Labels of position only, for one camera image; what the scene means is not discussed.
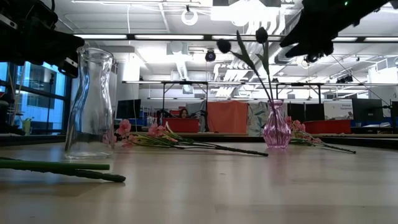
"clear glass carafe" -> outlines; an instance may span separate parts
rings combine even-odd
[[[114,151],[109,73],[113,55],[80,47],[80,84],[69,115],[65,156],[70,159],[106,158]]]

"pink glass vase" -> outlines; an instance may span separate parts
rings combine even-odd
[[[264,140],[270,149],[284,149],[289,144],[291,130],[282,114],[283,100],[274,100],[275,111],[272,102],[268,101],[270,113],[264,126]]]

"table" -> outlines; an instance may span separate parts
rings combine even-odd
[[[118,149],[108,162],[124,184],[0,170],[1,223],[396,223],[398,154],[347,148],[358,154],[302,146],[269,157]],[[59,161],[62,149],[0,147],[0,156]]]

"computer monitor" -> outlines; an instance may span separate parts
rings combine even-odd
[[[289,103],[287,105],[287,115],[292,117],[292,120],[305,121],[305,111],[303,103]]]
[[[353,113],[356,121],[383,121],[381,100],[353,99]]]
[[[305,120],[306,121],[324,121],[325,108],[323,104],[306,104],[305,105]]]
[[[117,119],[140,118],[141,100],[119,100]]]
[[[391,117],[396,118],[398,117],[398,101],[391,102]]]

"dark tulip bud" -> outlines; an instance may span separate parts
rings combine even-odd
[[[231,43],[228,40],[220,39],[217,41],[217,47],[220,52],[227,54],[231,50]]]
[[[257,43],[264,44],[265,42],[267,42],[267,40],[268,40],[267,31],[263,27],[260,27],[256,31],[256,41],[257,41]]]

